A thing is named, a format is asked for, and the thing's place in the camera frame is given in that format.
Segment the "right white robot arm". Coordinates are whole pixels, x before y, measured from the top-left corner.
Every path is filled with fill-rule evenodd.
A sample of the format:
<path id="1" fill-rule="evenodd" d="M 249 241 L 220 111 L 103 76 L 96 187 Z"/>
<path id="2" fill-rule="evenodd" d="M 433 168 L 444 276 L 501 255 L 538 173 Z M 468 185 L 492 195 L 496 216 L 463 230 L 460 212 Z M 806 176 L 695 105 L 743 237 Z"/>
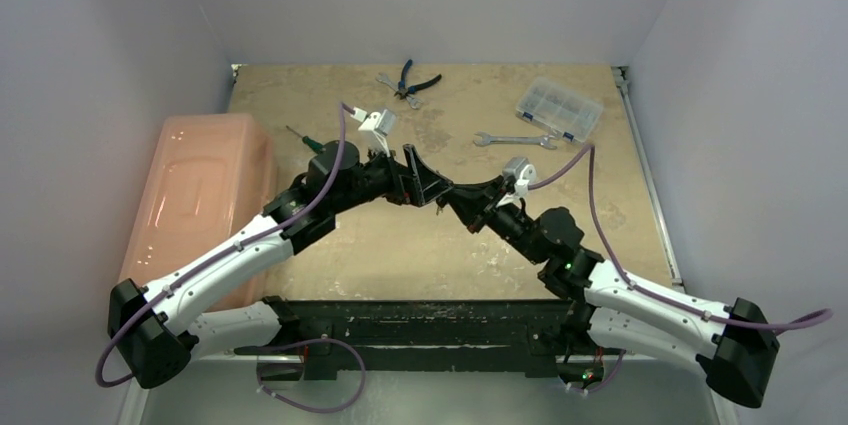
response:
<path id="1" fill-rule="evenodd" d="M 555 296 L 578 306 L 561 337 L 576 352 L 592 345 L 626 349 L 678 363 L 704 376 L 733 403 L 762 406 L 780 344 L 755 303 L 732 304 L 686 295 L 634 275 L 609 256 L 584 247 L 570 211 L 549 208 L 531 217 L 522 201 L 505 203 L 507 180 L 454 185 L 437 198 L 471 233 L 491 229 L 528 261 Z"/>

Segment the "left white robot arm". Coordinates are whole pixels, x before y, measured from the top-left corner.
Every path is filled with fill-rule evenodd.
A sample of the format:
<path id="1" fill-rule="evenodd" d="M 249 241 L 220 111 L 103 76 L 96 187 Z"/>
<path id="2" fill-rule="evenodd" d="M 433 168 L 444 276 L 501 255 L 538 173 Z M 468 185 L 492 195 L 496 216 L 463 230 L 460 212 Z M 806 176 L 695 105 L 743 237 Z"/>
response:
<path id="1" fill-rule="evenodd" d="M 370 152 L 331 141 L 306 172 L 232 237 L 183 268 L 145 285 L 125 279 L 109 296 L 104 351 L 118 351 L 141 387 L 158 387 L 190 362 L 201 339 L 189 330 L 211 305 L 258 273 L 282 263 L 330 233 L 338 214 L 378 198 L 423 207 L 454 184 L 405 145 L 404 163 L 390 152 Z"/>

